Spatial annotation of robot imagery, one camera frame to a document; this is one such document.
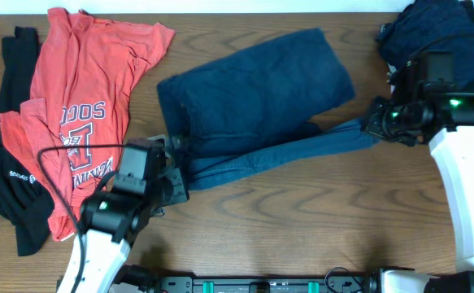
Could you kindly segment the navy blue denim shorts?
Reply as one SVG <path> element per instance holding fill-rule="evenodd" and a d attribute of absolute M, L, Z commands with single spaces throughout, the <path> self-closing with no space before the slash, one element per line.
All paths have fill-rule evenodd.
<path fill-rule="evenodd" d="M 376 143 L 360 119 L 328 130 L 312 120 L 354 98 L 350 76 L 319 28 L 169 77 L 159 82 L 157 93 L 191 190 Z"/>

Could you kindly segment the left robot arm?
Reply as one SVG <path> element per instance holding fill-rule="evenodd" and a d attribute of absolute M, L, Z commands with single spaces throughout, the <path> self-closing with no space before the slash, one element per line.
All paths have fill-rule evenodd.
<path fill-rule="evenodd" d="M 164 135 L 133 139 L 117 170 L 103 176 L 80 207 L 80 235 L 59 292 L 160 292 L 159 278 L 126 260 L 150 218 L 189 200 L 174 158 L 180 141 Z"/>

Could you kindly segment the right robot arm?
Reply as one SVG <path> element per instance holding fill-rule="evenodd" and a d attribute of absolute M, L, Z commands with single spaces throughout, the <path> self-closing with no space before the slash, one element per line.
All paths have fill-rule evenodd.
<path fill-rule="evenodd" d="M 474 292 L 474 91 L 454 83 L 453 56 L 424 51 L 394 74 L 390 98 L 376 98 L 363 131 L 408 147 L 426 145 L 446 192 L 454 227 L 455 273 L 376 269 L 365 292 Z"/>

